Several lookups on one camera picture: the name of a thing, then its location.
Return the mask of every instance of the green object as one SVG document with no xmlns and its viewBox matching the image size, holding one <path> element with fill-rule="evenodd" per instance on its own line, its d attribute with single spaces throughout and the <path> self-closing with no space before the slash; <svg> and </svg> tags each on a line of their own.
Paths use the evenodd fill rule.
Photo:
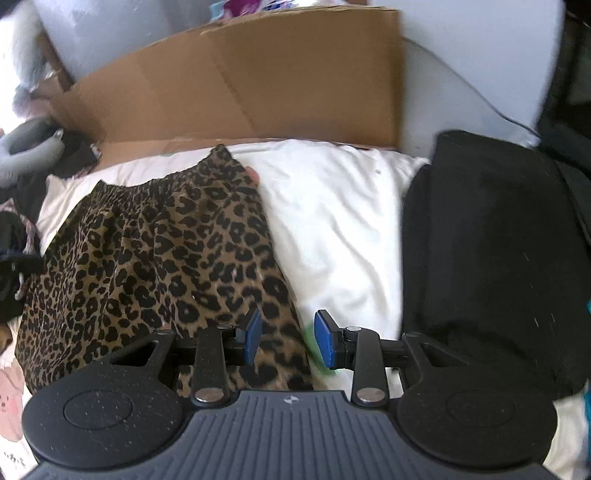
<svg viewBox="0 0 591 480">
<path fill-rule="evenodd" d="M 311 323 L 306 328 L 304 328 L 303 332 L 304 342 L 306 343 L 306 347 L 308 348 L 308 355 L 310 356 L 310 361 L 314 362 L 316 367 L 322 375 L 327 377 L 331 377 L 336 375 L 334 370 L 329 370 L 325 367 L 324 361 L 322 360 L 322 354 L 320 353 L 320 348 L 316 343 L 316 337 L 314 336 L 314 323 Z"/>
</svg>

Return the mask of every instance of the stuffed animal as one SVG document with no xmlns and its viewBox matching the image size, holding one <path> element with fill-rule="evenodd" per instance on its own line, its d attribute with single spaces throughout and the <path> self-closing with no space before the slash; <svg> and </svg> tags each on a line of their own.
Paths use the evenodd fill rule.
<svg viewBox="0 0 591 480">
<path fill-rule="evenodd" d="M 20 175 L 55 165 L 65 149 L 62 134 L 50 117 L 43 116 L 19 125 L 0 138 L 0 188 L 15 185 Z"/>
</svg>

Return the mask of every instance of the cardboard box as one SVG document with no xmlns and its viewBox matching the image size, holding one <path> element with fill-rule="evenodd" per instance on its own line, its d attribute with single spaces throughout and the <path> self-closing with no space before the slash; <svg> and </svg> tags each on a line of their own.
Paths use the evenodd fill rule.
<svg viewBox="0 0 591 480">
<path fill-rule="evenodd" d="M 122 57 L 53 98 L 103 165 L 218 141 L 307 138 L 398 147 L 400 12 L 321 7 L 188 30 Z"/>
</svg>

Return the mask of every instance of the leopard print fabric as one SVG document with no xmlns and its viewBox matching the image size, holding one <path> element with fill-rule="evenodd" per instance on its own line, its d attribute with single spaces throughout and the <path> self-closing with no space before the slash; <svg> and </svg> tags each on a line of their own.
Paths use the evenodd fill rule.
<svg viewBox="0 0 591 480">
<path fill-rule="evenodd" d="M 31 279 L 16 357 L 34 393 L 158 329 L 184 338 L 235 325 L 257 305 L 254 367 L 232 388 L 308 390 L 306 349 L 261 198 L 223 145 L 188 170 L 135 187 L 99 182 Z M 188 394 L 190 372 L 177 383 Z"/>
</svg>

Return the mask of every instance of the white bedsheet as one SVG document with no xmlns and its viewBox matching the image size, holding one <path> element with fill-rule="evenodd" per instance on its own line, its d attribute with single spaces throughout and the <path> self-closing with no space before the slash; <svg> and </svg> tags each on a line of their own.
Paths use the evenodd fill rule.
<svg viewBox="0 0 591 480">
<path fill-rule="evenodd" d="M 402 303 L 402 198 L 415 172 L 427 160 L 296 140 L 229 149 L 261 177 L 259 192 L 275 254 L 293 292 L 306 338 L 312 335 L 318 309 L 328 310 L 341 326 L 362 326 L 377 331 L 382 338 L 397 338 Z M 38 221 L 41 251 L 47 249 L 68 214 L 99 180 L 126 186 L 141 184 L 189 168 L 208 152 L 202 149 L 145 158 L 82 179 L 50 177 Z M 7 365 L 11 362 L 5 355 L 2 360 Z M 349 394 L 350 372 L 328 372 L 313 365 L 313 373 L 317 388 L 343 389 Z M 391 395 L 400 395 L 397 376 L 390 375 L 390 380 Z M 586 428 L 576 423 L 579 403 L 573 400 L 561 407 L 558 411 L 565 421 L 559 424 L 561 435 L 555 438 L 546 467 L 571 480 L 579 478 L 573 474 L 573 464 L 580 465 Z M 7 476 L 7 480 L 18 478 L 17 474 Z"/>
</svg>

